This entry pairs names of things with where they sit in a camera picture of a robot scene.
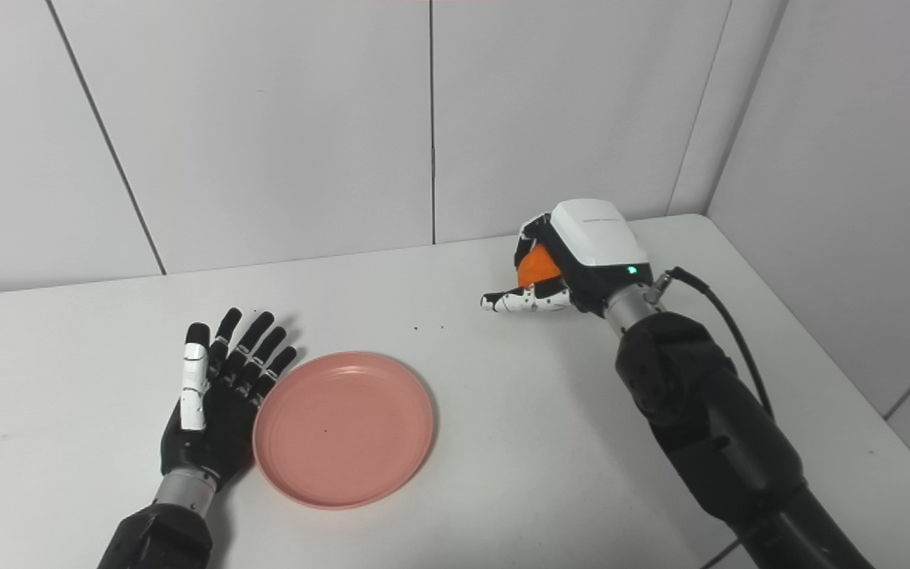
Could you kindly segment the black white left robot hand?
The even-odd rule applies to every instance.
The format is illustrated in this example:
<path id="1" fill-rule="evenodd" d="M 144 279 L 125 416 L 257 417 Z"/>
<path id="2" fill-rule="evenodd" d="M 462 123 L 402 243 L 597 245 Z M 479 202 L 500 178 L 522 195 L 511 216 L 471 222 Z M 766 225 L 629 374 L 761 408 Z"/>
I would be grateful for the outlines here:
<path id="1" fill-rule="evenodd" d="M 297 350 L 274 314 L 259 314 L 237 343 L 243 313 L 231 307 L 210 335 L 209 325 L 186 331 L 179 402 L 161 439 L 161 473 L 199 472 L 221 490 L 252 464 L 258 411 Z"/>

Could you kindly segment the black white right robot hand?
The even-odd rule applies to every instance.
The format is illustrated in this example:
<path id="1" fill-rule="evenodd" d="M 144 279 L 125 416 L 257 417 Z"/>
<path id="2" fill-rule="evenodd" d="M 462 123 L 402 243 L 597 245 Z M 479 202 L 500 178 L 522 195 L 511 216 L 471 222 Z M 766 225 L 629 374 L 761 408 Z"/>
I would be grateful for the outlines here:
<path id="1" fill-rule="evenodd" d="M 614 294 L 654 281 L 647 252 L 616 206 L 603 199 L 567 199 L 527 220 L 517 233 L 513 266 L 516 287 L 483 294 L 484 310 L 574 307 L 603 317 Z"/>

